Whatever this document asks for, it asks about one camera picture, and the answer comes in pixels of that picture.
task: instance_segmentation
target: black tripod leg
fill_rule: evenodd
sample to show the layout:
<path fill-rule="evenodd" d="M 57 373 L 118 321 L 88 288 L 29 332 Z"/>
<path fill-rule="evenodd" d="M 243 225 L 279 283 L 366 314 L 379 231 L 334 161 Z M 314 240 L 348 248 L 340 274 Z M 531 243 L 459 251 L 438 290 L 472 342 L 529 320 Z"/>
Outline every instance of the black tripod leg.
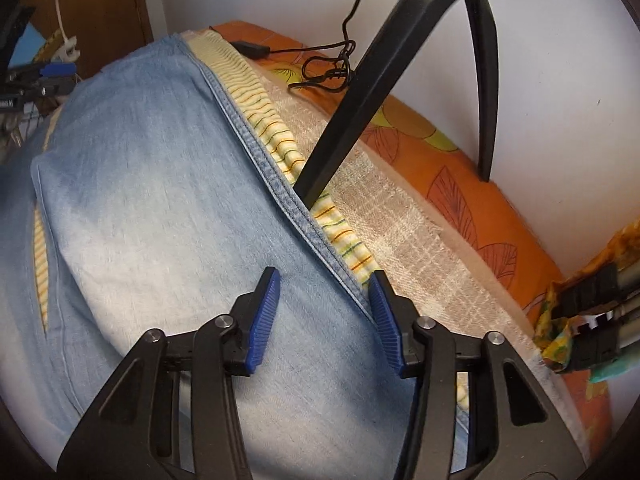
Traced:
<path fill-rule="evenodd" d="M 356 69 L 293 189 L 316 202 L 360 134 L 444 13 L 456 0 L 399 0 Z"/>
<path fill-rule="evenodd" d="M 478 175 L 489 181 L 498 122 L 498 33 L 489 0 L 465 0 L 476 56 L 480 105 Z"/>

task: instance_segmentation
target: wooden door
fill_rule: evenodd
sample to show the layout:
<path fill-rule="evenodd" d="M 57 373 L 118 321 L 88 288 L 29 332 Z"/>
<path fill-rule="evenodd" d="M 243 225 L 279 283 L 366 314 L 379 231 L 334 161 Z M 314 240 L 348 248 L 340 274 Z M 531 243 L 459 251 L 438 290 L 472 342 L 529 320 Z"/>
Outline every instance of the wooden door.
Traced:
<path fill-rule="evenodd" d="M 49 38 L 58 28 L 54 0 L 21 3 L 36 7 L 31 23 Z M 60 13 L 66 35 L 78 37 L 83 78 L 153 41 L 145 0 L 60 0 Z"/>

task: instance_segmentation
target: orange patterned fabric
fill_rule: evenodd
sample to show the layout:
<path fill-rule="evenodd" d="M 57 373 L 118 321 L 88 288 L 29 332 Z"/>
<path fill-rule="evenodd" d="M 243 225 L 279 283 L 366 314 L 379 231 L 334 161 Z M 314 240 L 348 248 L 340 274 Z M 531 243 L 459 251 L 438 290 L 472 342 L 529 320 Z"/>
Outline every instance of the orange patterned fabric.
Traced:
<path fill-rule="evenodd" d="M 245 40 L 268 45 L 272 50 L 305 46 L 245 22 L 217 25 L 215 30 L 227 41 Z M 309 56 L 317 55 L 272 54 L 258 63 L 286 82 L 299 82 L 302 64 Z M 314 61 L 308 72 L 319 75 L 327 68 L 325 63 Z M 334 113 L 344 95 L 307 88 L 296 92 L 327 114 Z M 395 97 L 385 100 L 361 140 L 436 206 L 535 322 L 546 288 L 552 281 L 562 281 L 562 274 L 498 187 L 492 182 L 480 182 L 471 160 L 427 119 Z M 565 376 L 565 382 L 588 431 L 594 458 L 610 437 L 606 384 L 589 386 L 587 374 Z"/>

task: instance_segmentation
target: black cable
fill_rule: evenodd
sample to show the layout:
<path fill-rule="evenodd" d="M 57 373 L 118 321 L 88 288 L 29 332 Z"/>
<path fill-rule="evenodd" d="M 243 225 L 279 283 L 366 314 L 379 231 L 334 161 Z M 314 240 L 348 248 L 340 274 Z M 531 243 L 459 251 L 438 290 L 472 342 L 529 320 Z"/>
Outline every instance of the black cable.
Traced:
<path fill-rule="evenodd" d="M 342 47 L 341 51 L 338 53 L 336 57 L 324 57 L 324 56 L 311 56 L 309 57 L 302 65 L 302 77 L 306 79 L 306 81 L 302 81 L 300 83 L 291 83 L 289 88 L 302 88 L 302 87 L 315 87 L 321 88 L 327 92 L 338 93 L 342 92 L 353 78 L 353 70 L 351 69 L 351 64 L 349 62 L 349 56 L 353 54 L 353 51 L 356 49 L 356 42 L 349 38 L 349 33 L 347 31 L 347 24 L 351 21 L 351 18 L 355 15 L 358 7 L 360 6 L 361 0 L 355 0 L 353 3 L 353 7 L 351 7 L 351 12 L 348 13 L 347 17 L 342 22 L 342 35 L 344 36 L 343 41 L 338 41 L 337 43 L 331 43 L 326 45 L 318 45 L 318 46 L 309 46 L 305 48 L 283 48 L 282 50 L 271 50 L 270 54 L 283 54 L 285 52 L 309 52 L 311 50 L 326 50 L 328 48 L 337 48 L 339 46 Z M 312 61 L 321 61 L 333 63 L 334 67 L 330 68 L 324 74 L 318 76 L 307 75 L 306 67 Z M 344 78 L 342 84 L 336 88 L 332 88 L 331 86 L 325 86 L 322 83 L 327 79 L 334 78 Z"/>

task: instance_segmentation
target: white cord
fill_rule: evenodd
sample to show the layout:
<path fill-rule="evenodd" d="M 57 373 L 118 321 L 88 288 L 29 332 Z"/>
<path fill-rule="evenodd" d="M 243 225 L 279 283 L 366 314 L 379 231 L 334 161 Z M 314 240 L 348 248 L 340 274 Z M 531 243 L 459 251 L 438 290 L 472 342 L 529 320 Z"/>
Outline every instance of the white cord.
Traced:
<path fill-rule="evenodd" d="M 62 39 L 65 40 L 65 44 L 68 41 L 65 34 L 65 29 L 62 27 L 62 17 L 60 16 L 60 1 L 56 0 L 56 14 L 58 15 L 58 25 L 60 26 L 60 32 L 62 32 Z"/>

